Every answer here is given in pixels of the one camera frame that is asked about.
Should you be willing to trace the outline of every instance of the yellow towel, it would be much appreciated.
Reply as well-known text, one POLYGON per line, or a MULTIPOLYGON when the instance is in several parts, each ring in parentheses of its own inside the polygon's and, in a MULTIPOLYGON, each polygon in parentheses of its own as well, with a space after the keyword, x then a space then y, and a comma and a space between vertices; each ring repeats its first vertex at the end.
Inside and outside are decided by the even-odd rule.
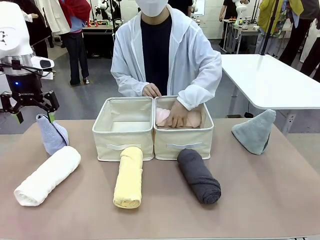
POLYGON ((135 209, 141 204, 143 153, 140 148, 131 146, 123 150, 120 156, 113 203, 119 208, 135 209))

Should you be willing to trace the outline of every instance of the fabric storage box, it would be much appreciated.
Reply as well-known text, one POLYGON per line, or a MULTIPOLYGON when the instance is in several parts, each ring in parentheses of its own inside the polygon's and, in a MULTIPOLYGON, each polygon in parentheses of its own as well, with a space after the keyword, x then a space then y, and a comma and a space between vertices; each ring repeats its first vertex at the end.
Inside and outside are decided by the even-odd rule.
POLYGON ((143 160, 154 157, 152 97, 114 97, 105 101, 92 131, 98 160, 120 161, 120 153, 138 147, 143 160))
POLYGON ((210 158, 214 123, 206 107, 201 104, 193 111, 201 112, 199 128, 174 129, 158 127, 156 124, 157 108, 171 109, 176 96, 157 97, 154 100, 154 154, 159 160, 177 160, 183 149, 196 150, 203 159, 210 158))

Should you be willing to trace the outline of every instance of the gray towel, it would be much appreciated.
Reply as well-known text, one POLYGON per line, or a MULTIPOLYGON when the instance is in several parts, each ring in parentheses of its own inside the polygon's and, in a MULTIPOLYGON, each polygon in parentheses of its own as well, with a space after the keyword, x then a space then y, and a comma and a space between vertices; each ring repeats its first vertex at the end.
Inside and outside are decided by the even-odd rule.
POLYGON ((41 131, 42 142, 46 152, 53 155, 56 151, 69 145, 68 132, 58 123, 50 123, 44 114, 36 116, 36 122, 41 131))
POLYGON ((276 111, 269 109, 249 121, 233 126, 232 133, 250 153, 261 155, 267 148, 275 120, 276 111))
POLYGON ((221 197, 220 183, 212 177, 200 154, 184 149, 178 155, 178 164, 190 188, 201 204, 214 204, 221 197))

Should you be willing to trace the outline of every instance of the face mask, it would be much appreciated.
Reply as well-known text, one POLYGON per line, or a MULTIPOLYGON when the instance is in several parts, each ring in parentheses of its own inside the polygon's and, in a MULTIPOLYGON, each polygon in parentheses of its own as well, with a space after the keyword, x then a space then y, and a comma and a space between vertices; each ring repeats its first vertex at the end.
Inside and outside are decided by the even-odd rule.
POLYGON ((166 7, 168 0, 135 0, 141 11, 148 17, 158 16, 166 7))

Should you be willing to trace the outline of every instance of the towel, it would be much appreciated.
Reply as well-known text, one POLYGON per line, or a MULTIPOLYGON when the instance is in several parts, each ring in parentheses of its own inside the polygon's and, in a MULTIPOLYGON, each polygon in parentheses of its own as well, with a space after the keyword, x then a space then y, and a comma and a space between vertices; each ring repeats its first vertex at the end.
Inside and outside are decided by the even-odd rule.
POLYGON ((65 146, 48 158, 14 190, 22 206, 38 206, 48 194, 79 165, 81 156, 71 146, 65 146))
MULTIPOLYGON (((164 127, 166 125, 166 120, 170 115, 170 110, 163 109, 160 107, 156 108, 155 123, 158 127, 164 127)), ((197 128, 201 124, 201 113, 200 111, 189 111, 186 126, 187 128, 197 128)))
POLYGON ((177 161, 186 182, 201 204, 214 204, 219 200, 220 183, 212 177, 197 151, 184 149, 179 153, 177 161))
POLYGON ((44 114, 37 115, 36 122, 41 131, 44 148, 49 155, 69 145, 68 132, 64 127, 56 122, 50 123, 44 114))
POLYGON ((269 109, 249 121, 233 126, 232 134, 250 153, 261 155, 268 146, 275 120, 276 111, 269 109))
POLYGON ((130 146, 122 151, 120 157, 113 203, 119 208, 135 209, 141 204, 143 153, 140 148, 130 146))

